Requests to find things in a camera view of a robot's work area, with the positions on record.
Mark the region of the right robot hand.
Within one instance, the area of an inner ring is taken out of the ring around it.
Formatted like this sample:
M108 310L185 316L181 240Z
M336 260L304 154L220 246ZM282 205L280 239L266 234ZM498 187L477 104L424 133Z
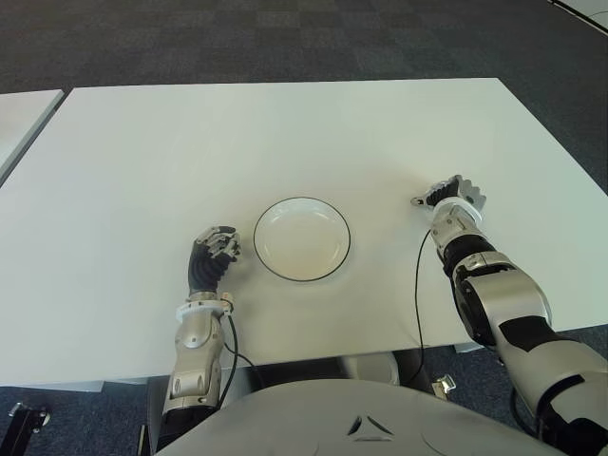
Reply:
M434 215L448 207L463 208L477 223L482 220L486 195L471 180L455 175L441 180L429 187L422 196L414 197L410 204L414 207L430 210Z

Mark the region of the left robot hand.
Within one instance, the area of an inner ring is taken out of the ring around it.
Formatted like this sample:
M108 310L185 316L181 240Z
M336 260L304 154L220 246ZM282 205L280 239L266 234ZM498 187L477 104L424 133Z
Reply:
M215 293L239 255L240 238L234 227L213 226L196 237L188 262L189 293Z

